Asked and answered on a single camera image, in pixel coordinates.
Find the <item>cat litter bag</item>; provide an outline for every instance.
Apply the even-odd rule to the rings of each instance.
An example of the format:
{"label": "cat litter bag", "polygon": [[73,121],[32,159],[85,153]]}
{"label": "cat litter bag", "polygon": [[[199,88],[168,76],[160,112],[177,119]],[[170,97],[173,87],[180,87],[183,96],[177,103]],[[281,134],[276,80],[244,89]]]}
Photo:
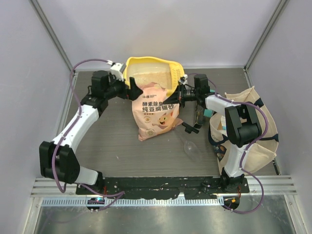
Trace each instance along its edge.
{"label": "cat litter bag", "polygon": [[142,86],[143,94],[132,102],[140,141],[166,133],[183,121],[177,118],[179,104],[164,105],[167,91],[157,83]]}

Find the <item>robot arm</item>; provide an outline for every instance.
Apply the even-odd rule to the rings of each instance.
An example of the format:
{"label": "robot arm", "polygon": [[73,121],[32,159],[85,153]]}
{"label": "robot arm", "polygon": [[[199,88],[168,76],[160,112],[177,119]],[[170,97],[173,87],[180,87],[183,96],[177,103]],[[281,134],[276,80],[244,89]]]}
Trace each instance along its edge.
{"label": "robot arm", "polygon": [[[248,105],[233,104],[230,101],[220,99],[220,95],[210,91],[206,75],[194,76],[195,87],[186,89],[180,82],[176,91],[164,102],[164,104],[179,103],[182,107],[186,101],[197,101],[197,104],[205,109],[213,110],[225,116],[227,135],[231,142],[229,159],[222,170],[222,187],[237,187],[244,178],[244,167],[251,147],[246,147],[262,133],[261,126],[255,109]],[[246,152],[242,165],[240,161],[243,153]]]}
{"label": "robot arm", "polygon": [[44,141],[39,147],[41,175],[54,178],[52,171],[52,156],[61,141],[56,157],[56,173],[59,181],[65,183],[83,183],[93,185],[96,191],[103,188],[103,176],[101,172],[90,170],[80,166],[76,158],[77,147],[83,136],[95,123],[108,106],[108,100],[114,97],[135,100],[143,91],[136,86],[134,78],[130,78],[130,89],[126,87],[124,79],[120,79],[120,69],[112,66],[112,72],[97,71],[93,73],[91,93],[88,93],[81,101],[81,112],[78,110],[65,129],[51,142]]}

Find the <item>gray metal floor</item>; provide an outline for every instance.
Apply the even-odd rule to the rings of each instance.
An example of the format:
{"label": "gray metal floor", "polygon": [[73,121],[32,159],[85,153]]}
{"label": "gray metal floor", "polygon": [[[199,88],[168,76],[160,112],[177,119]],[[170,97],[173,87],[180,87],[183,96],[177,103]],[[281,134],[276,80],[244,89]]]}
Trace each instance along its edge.
{"label": "gray metal floor", "polygon": [[[244,196],[240,210],[250,210],[259,196]],[[42,207],[36,234],[294,234],[283,195],[266,195],[251,214],[235,214],[221,206],[111,207],[86,213],[85,207]],[[58,224],[55,221],[67,221]]]}
{"label": "gray metal floor", "polygon": [[[243,69],[192,69],[186,74],[207,74],[223,94],[239,93],[248,88]],[[87,93],[92,72],[80,72],[75,90],[79,98]],[[194,122],[195,103],[188,102],[180,109],[179,118],[189,124]],[[77,111],[73,100],[69,121]],[[156,136],[146,141],[137,138],[138,128],[132,115],[131,102],[120,98],[109,101],[109,106],[101,118],[90,128],[82,139],[77,158],[84,167],[103,172],[105,176],[216,176],[219,175],[217,159],[207,139],[207,126],[199,134],[180,132],[193,141],[203,153],[201,162],[191,161],[183,151],[183,144],[174,131]],[[256,175],[275,175],[270,163]]]}

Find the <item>white wall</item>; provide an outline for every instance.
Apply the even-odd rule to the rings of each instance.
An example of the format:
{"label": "white wall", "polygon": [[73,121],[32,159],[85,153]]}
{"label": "white wall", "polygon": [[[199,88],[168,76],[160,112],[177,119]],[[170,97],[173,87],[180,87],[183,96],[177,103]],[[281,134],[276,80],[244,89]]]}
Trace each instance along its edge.
{"label": "white wall", "polygon": [[250,70],[279,130],[278,165],[292,176],[308,225],[312,220],[311,9],[312,1],[291,0]]}
{"label": "white wall", "polygon": [[39,145],[56,134],[69,71],[26,0],[0,2],[0,229],[22,231]]}
{"label": "white wall", "polygon": [[184,66],[245,65],[278,2],[39,0],[73,64],[155,56]]}

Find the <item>black metal plate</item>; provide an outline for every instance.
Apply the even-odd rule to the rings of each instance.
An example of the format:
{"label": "black metal plate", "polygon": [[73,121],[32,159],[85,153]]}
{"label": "black metal plate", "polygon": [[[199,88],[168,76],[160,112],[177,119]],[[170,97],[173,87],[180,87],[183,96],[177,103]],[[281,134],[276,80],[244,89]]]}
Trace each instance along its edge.
{"label": "black metal plate", "polygon": [[[216,198],[215,194],[237,193],[237,188],[222,190],[219,188],[219,177],[107,177],[105,186],[107,194],[125,191],[124,199],[175,199],[184,193],[185,199]],[[202,183],[210,184],[204,191]],[[244,179],[241,193],[249,193],[247,179]]]}

